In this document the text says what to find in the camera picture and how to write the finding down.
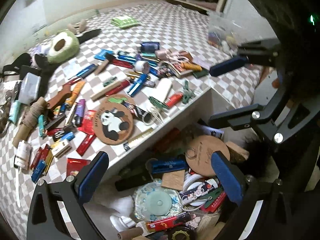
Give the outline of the white and gold lighter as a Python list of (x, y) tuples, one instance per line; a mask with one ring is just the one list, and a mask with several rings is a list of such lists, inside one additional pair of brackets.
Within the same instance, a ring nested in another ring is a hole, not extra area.
[(53, 149), (53, 157), (59, 158), (71, 149), (71, 144), (67, 139), (60, 141)]

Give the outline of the blue lighter in drawer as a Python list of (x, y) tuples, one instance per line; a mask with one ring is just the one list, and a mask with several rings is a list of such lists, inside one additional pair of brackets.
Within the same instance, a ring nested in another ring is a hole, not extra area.
[(182, 159), (173, 159), (167, 161), (153, 160), (150, 162), (150, 165), (152, 174), (168, 173), (188, 169), (187, 162)]

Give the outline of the small red lighter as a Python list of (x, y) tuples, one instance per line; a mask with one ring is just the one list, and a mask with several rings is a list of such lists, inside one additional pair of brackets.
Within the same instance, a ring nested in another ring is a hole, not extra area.
[(79, 147), (76, 149), (76, 152), (83, 156), (84, 153), (88, 150), (89, 146), (92, 144), (92, 142), (95, 140), (96, 135), (95, 134), (87, 134), (84, 140), (81, 142)]

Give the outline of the red snack packet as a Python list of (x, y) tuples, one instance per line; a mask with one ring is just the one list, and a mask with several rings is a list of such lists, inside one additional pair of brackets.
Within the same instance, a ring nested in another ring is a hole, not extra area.
[(95, 110), (88, 110), (84, 114), (84, 118), (82, 120), (82, 124), (80, 127), (78, 127), (78, 130), (80, 132), (84, 132), (89, 135), (94, 135), (94, 130), (93, 130), (93, 118), (95, 115), (96, 111)]

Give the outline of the teal metallic box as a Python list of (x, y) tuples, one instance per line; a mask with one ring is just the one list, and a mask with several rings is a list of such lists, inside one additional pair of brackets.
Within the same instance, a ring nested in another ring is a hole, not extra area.
[(204, 77), (206, 75), (209, 74), (209, 71), (206, 70), (206, 69), (202, 69), (201, 71), (193, 71), (192, 72), (192, 75), (196, 78), (196, 79), (199, 79), (201, 77)]

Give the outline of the green avocado plush cushion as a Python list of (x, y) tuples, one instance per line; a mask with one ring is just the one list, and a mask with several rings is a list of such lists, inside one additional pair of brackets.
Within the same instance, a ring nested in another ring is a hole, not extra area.
[(61, 31), (51, 40), (47, 59), (50, 64), (63, 63), (74, 57), (79, 50), (78, 38), (71, 31)]

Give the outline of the red phone number lighter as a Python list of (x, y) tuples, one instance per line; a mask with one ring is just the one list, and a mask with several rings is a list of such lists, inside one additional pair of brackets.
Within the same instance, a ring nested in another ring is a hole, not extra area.
[(41, 155), (42, 155), (42, 147), (39, 147), (39, 149), (37, 150), (37, 153), (35, 154), (35, 157), (31, 163), (31, 166), (30, 166), (30, 169), (33, 171), (34, 168), (38, 165), (39, 161), (40, 161), (40, 158), (41, 158)]

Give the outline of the pink scissors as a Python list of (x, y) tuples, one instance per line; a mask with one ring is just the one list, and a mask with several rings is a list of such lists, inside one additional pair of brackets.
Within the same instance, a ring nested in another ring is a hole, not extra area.
[(178, 61), (178, 62), (192, 62), (193, 57), (186, 50), (171, 51), (168, 49), (160, 49), (155, 51), (157, 59), (161, 61)]

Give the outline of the panda wooden coaster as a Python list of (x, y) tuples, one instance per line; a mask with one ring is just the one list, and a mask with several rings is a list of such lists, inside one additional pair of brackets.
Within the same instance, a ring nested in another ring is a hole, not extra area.
[(124, 143), (133, 132), (133, 116), (122, 104), (108, 102), (100, 104), (93, 117), (96, 137), (107, 145)]

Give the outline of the engraved round wooden coaster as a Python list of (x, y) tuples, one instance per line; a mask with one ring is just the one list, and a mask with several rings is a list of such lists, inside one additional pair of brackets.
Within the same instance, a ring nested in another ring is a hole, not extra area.
[(221, 153), (230, 160), (230, 152), (225, 143), (211, 135), (201, 135), (189, 141), (185, 158), (189, 167), (203, 177), (213, 177), (215, 172), (211, 165), (211, 156), (214, 152)]

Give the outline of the dark blue cylindrical can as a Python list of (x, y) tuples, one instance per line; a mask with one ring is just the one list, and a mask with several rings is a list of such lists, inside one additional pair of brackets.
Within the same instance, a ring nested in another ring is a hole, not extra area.
[(139, 44), (138, 51), (140, 53), (154, 53), (157, 50), (160, 50), (160, 43), (159, 42), (142, 42)]

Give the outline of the red flat box in drawer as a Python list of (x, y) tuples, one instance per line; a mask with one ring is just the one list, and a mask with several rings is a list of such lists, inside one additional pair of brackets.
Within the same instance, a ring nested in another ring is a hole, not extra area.
[(155, 222), (147, 222), (145, 225), (148, 232), (158, 232), (183, 225), (189, 221), (191, 221), (191, 214), (189, 212), (183, 212), (179, 215), (157, 220)]

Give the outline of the yellow orange tube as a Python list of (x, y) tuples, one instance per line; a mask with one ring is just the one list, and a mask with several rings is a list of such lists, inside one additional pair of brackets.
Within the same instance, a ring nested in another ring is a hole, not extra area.
[(202, 70), (202, 67), (198, 64), (190, 63), (190, 62), (182, 62), (181, 68), (184, 70), (192, 70), (195, 72), (200, 72)]

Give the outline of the white drawer box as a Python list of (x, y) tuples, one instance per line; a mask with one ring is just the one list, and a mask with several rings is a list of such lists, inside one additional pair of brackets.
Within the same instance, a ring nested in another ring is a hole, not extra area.
[(122, 197), (133, 195), (134, 188), (117, 191), (115, 182), (121, 174), (137, 175), (149, 168), (149, 159), (171, 160), (181, 158), (187, 142), (195, 137), (199, 130), (192, 128), (198, 120), (207, 122), (216, 113), (232, 110), (233, 107), (212, 88), (191, 100), (180, 110), (170, 110), (163, 124), (154, 124), (153, 132), (139, 145), (126, 151), (123, 145), (113, 147), (120, 156), (113, 157), (91, 200), (84, 205), (91, 220), (105, 239), (118, 239), (118, 230), (111, 220), (120, 217), (120, 213), (109, 204)]

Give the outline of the purple lighter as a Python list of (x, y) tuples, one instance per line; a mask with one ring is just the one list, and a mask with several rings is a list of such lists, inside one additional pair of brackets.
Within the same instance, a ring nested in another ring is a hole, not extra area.
[(81, 127), (81, 125), (82, 125), (84, 112), (85, 112), (85, 106), (86, 106), (86, 100), (85, 99), (79, 100), (79, 102), (76, 106), (75, 117), (74, 117), (74, 125), (76, 127)]

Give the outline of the black gold round tin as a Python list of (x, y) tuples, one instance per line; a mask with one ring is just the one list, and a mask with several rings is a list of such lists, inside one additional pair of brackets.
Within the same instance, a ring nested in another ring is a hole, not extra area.
[(181, 226), (177, 226), (175, 228), (169, 229), (167, 231), (167, 235), (168, 235), (168, 240), (195, 240), (196, 239), (195, 232), (191, 228), (185, 225), (181, 225)]

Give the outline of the beige wooden block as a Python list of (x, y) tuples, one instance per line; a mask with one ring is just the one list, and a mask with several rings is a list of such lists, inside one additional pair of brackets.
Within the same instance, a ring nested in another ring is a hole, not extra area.
[(162, 78), (150, 96), (160, 102), (164, 102), (171, 90), (171, 87), (172, 81), (169, 78)]

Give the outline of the green wet wipes pack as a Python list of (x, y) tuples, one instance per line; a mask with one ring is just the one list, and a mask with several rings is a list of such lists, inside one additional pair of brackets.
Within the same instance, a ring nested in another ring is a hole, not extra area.
[(140, 25), (140, 22), (131, 16), (124, 15), (112, 18), (111, 24), (120, 29), (127, 29)]

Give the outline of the clear tape roll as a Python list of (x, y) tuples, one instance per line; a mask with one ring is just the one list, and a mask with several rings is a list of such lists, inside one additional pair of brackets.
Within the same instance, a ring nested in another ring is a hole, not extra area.
[(149, 74), (150, 72), (150, 65), (148, 61), (138, 60), (135, 63), (135, 71), (141, 72), (143, 74)]

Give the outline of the playing card box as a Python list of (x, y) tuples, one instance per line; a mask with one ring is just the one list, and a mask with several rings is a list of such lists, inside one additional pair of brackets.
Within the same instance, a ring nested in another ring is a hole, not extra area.
[(191, 69), (184, 69), (181, 67), (180, 63), (169, 63), (169, 69), (173, 72), (173, 74), (181, 79), (193, 73)]

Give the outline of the clear plastic storage bin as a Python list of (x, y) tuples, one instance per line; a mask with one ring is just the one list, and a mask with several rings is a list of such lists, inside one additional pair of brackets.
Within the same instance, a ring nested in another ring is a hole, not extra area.
[(220, 12), (209, 12), (208, 43), (227, 55), (237, 54), (238, 46), (248, 41), (248, 33)]

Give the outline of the brown leather sheath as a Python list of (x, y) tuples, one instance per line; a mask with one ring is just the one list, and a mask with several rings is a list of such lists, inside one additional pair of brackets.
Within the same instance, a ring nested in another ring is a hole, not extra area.
[(64, 103), (64, 101), (71, 96), (71, 85), (64, 84), (62, 89), (47, 102), (47, 108), (53, 111), (57, 106)]

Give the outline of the teal lighter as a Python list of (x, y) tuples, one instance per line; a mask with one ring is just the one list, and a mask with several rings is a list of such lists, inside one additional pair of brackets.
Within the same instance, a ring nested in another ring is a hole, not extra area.
[(38, 129), (39, 129), (39, 136), (41, 138), (44, 138), (46, 136), (46, 130), (44, 129), (44, 126), (46, 124), (46, 119), (43, 114), (41, 114), (38, 118)]

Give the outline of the red cigarette box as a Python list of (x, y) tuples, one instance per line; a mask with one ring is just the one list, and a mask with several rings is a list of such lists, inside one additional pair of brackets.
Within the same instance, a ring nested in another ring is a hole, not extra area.
[(91, 161), (87, 159), (67, 158), (66, 176), (77, 176), (81, 169), (90, 163)]

